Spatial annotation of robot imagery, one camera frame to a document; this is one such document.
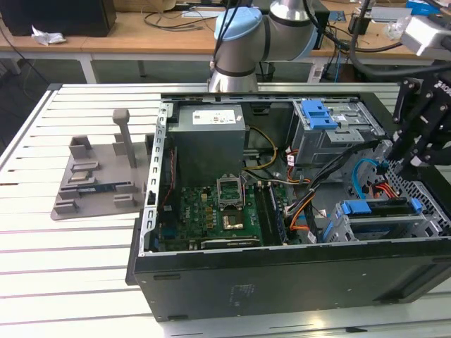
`power supply label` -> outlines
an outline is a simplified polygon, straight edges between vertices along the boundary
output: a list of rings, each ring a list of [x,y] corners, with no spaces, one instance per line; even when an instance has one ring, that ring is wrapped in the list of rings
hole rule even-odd
[[[236,123],[235,112],[232,109],[224,111],[194,111],[193,125],[231,125]]]

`sticker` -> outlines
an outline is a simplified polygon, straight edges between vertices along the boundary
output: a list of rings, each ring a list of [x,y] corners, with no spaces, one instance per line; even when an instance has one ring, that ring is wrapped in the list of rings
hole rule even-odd
[[[235,112],[225,111],[195,111],[192,113],[193,125],[230,125],[236,123]]]
[[[331,118],[334,121],[346,121],[346,117],[342,115],[332,115]]]
[[[327,212],[325,209],[318,210],[319,218],[327,218]]]
[[[294,167],[295,166],[295,157],[293,155],[288,155],[287,162],[290,167]]]
[[[311,233],[311,231],[309,231],[309,234],[307,235],[307,238],[309,239],[309,241],[313,244],[316,243],[316,237],[314,234]]]
[[[96,188],[82,188],[79,189],[78,192],[95,192]]]

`blue plastic clip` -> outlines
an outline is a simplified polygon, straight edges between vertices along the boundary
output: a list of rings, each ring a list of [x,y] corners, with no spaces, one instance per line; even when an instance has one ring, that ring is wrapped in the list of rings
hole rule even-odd
[[[371,209],[369,208],[369,205],[365,201],[344,201],[343,206],[346,206],[348,210],[350,210],[350,213],[371,213]]]
[[[414,207],[415,213],[419,215],[423,210],[423,204],[418,199],[411,199],[410,203]]]
[[[332,120],[327,108],[320,100],[304,100],[301,102],[301,108],[305,116],[310,120],[310,128],[317,129],[336,129],[338,124]]]

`electronic device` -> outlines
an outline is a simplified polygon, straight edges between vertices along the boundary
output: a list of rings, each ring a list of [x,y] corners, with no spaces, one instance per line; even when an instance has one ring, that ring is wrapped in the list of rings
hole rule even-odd
[[[311,3],[313,10],[315,11],[315,18],[318,21],[318,24],[325,29],[327,27],[329,21],[330,11],[323,5],[321,1],[313,1]],[[318,34],[316,38],[315,45],[313,49],[320,49],[321,44],[323,43],[324,36],[322,34]]]
[[[356,30],[358,17],[359,16],[355,15],[355,14],[352,14],[352,16],[351,16],[350,23],[347,26],[347,30],[351,34],[353,34],[354,31]],[[370,21],[371,21],[371,17],[362,18],[360,26],[359,26],[359,30],[357,31],[357,34],[365,35],[366,34],[366,30],[368,29],[368,25],[369,25]]]
[[[329,19],[333,22],[345,23],[346,15],[344,11],[330,11]]]
[[[156,320],[414,301],[451,276],[450,184],[404,180],[373,94],[167,94],[128,282]]]
[[[32,25],[43,32],[105,37],[116,20],[113,0],[0,0],[12,35],[30,36]]]

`table leg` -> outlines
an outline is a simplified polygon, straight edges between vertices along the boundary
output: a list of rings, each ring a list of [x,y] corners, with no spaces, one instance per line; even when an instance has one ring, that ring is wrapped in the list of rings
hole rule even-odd
[[[19,75],[21,73],[16,60],[12,58],[5,58],[2,62],[12,74]]]
[[[89,54],[82,55],[79,59],[82,65],[83,74],[85,74],[86,83],[98,83],[97,75],[92,67],[92,58]]]
[[[146,77],[146,68],[144,68],[144,61],[138,61],[138,69],[140,70],[140,77]]]
[[[323,61],[314,60],[309,73],[308,83],[318,83],[321,81],[321,75],[323,74],[325,63]]]

